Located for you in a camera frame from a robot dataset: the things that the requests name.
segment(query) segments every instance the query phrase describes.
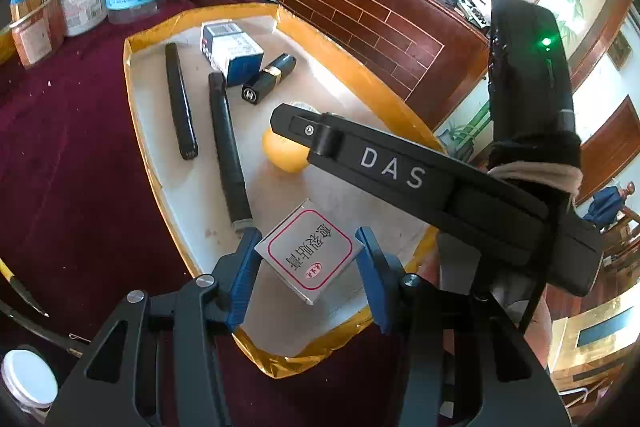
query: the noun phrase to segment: screw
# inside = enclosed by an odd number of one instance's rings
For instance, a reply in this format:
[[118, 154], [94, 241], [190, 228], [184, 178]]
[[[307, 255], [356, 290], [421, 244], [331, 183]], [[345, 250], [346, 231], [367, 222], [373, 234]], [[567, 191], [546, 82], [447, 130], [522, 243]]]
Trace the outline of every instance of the screw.
[[196, 279], [196, 284], [200, 286], [200, 288], [206, 288], [207, 286], [211, 286], [216, 280], [213, 279], [213, 276], [210, 274], [201, 275]]
[[407, 286], [408, 288], [415, 288], [420, 284], [420, 276], [415, 273], [408, 273], [404, 277], [402, 277], [402, 284]]
[[131, 304], [135, 304], [136, 302], [142, 301], [145, 298], [145, 293], [142, 290], [133, 290], [130, 291], [127, 295], [127, 301]]

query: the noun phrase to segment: wooden cabinet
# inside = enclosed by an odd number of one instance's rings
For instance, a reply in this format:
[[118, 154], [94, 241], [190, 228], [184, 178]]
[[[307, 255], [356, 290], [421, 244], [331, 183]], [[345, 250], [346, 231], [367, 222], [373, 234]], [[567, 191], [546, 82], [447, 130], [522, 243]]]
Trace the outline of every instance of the wooden cabinet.
[[279, 0], [347, 49], [435, 129], [484, 74], [487, 38], [436, 0]]

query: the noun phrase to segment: table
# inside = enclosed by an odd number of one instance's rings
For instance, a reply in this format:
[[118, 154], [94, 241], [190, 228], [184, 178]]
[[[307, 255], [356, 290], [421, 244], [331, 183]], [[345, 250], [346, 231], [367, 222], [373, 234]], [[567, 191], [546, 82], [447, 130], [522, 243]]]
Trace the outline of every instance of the table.
[[[130, 290], [156, 295], [186, 282], [136, 142], [123, 43], [187, 9], [250, 1], [166, 0], [149, 19], [67, 39], [28, 71], [17, 57], [0, 66], [1, 256], [51, 317], [1, 281], [0, 299], [54, 331], [92, 338]], [[218, 349], [234, 425], [383, 425], [400, 342], [367, 328], [306, 373], [272, 380], [225, 337]], [[41, 350], [59, 381], [74, 364], [0, 316], [1, 346], [20, 343]]]

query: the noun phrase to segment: black handle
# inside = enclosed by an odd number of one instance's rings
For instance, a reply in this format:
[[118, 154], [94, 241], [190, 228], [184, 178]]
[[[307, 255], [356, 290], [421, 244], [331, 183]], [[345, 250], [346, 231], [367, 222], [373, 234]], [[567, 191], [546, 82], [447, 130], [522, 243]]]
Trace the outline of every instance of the black handle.
[[204, 306], [217, 292], [217, 282], [200, 286], [194, 279], [175, 300], [175, 390], [183, 427], [231, 425], [216, 346], [209, 340], [204, 319]]
[[198, 155], [198, 142], [191, 121], [191, 108], [184, 88], [184, 78], [180, 68], [178, 46], [169, 42], [164, 47], [166, 60], [166, 79], [169, 85], [169, 100], [171, 101], [171, 115], [174, 117], [175, 136], [178, 139], [180, 155], [185, 160], [193, 160]]

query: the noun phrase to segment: person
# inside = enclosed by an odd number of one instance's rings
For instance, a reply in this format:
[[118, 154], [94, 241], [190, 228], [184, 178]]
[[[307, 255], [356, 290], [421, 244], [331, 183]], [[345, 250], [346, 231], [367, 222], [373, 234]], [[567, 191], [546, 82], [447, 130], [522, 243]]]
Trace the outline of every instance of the person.
[[583, 217], [585, 221], [601, 231], [607, 230], [616, 221], [616, 216], [625, 207], [626, 198], [636, 191], [634, 182], [628, 182], [626, 188], [606, 187], [593, 195], [593, 202]]

